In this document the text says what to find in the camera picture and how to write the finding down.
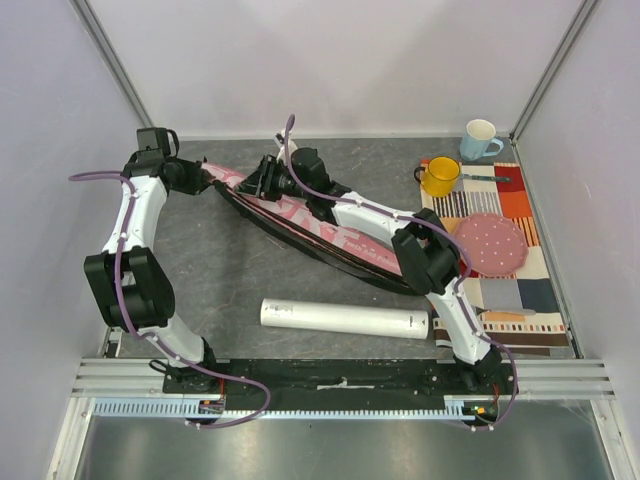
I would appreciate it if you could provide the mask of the light blue mug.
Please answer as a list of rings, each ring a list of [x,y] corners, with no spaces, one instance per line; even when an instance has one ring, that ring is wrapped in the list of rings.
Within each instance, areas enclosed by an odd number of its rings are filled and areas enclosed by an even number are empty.
[[[459,152],[464,161],[473,162],[497,156],[504,149],[504,142],[497,137],[493,123],[484,119],[473,119],[466,125]]]

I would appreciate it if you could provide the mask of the white shuttlecock tube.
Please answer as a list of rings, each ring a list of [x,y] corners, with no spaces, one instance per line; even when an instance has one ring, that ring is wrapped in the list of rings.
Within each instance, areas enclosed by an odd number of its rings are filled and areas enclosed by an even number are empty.
[[[260,323],[267,327],[424,340],[429,333],[424,310],[264,299]]]

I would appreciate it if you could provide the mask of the orange patchwork cloth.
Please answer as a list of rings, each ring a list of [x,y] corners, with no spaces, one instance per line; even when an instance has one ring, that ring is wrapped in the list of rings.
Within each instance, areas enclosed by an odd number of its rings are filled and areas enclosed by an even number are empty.
[[[476,213],[495,213],[514,222],[524,233],[528,257],[523,267],[507,277],[486,277],[472,271],[464,281],[465,292],[476,308],[531,309],[536,314],[523,322],[488,320],[479,315],[489,336],[515,353],[550,357],[563,350],[571,356],[567,327],[562,318],[541,248],[520,167],[515,163],[463,165],[461,172],[473,175],[511,177],[510,183],[460,179],[446,197],[434,198],[421,191],[424,207],[441,218],[449,232]]]

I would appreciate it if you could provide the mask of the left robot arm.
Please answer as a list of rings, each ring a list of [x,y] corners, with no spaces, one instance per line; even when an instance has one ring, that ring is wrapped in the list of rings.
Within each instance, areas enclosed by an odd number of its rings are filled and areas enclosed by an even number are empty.
[[[137,150],[120,171],[74,174],[73,182],[115,180],[121,203],[113,231],[100,253],[85,258],[83,269],[104,322],[138,340],[146,340],[167,359],[187,367],[185,382],[208,393],[219,369],[207,341],[176,313],[170,280],[153,245],[162,208],[171,192],[198,195],[208,186],[202,163],[178,157],[175,131],[163,127],[136,132]]]

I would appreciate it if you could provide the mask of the pink dotted plate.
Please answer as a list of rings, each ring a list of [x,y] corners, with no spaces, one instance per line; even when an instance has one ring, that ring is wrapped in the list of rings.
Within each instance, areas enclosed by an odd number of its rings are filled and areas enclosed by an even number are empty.
[[[462,261],[477,274],[507,277],[523,267],[528,257],[524,233],[511,220],[495,213],[476,213],[462,219],[454,230],[462,248]]]

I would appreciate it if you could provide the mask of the silver fork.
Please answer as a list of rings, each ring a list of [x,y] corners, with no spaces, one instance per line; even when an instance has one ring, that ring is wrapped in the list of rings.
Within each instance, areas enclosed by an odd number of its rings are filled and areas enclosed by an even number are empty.
[[[477,315],[483,315],[488,320],[502,322],[523,322],[526,317],[536,314],[536,311],[531,309],[496,310],[476,307],[475,311]]]

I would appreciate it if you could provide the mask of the pink racket bag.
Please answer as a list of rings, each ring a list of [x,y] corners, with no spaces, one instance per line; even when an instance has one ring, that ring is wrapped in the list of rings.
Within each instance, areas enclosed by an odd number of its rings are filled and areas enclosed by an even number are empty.
[[[322,222],[303,202],[288,196],[276,202],[239,195],[245,176],[205,163],[205,176],[217,193],[243,218],[301,253],[388,292],[417,297],[402,278],[392,248],[351,228]]]

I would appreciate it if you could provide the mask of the yellow mug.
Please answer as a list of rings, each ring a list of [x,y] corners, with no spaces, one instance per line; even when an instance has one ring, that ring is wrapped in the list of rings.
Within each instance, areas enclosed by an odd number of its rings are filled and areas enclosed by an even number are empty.
[[[432,197],[445,197],[453,190],[461,174],[458,161],[440,156],[429,160],[425,165],[414,169],[414,179],[422,190]]]

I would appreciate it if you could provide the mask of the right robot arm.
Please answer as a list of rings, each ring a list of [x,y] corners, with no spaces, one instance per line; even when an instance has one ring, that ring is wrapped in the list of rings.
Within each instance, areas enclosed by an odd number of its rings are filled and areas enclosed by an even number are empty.
[[[332,180],[313,148],[263,157],[234,190],[272,202],[283,196],[300,198],[316,219],[391,246],[404,281],[427,297],[447,329],[460,386],[477,394],[493,383],[502,361],[500,349],[484,333],[464,292],[460,259],[466,255],[433,211],[391,210],[362,197]]]

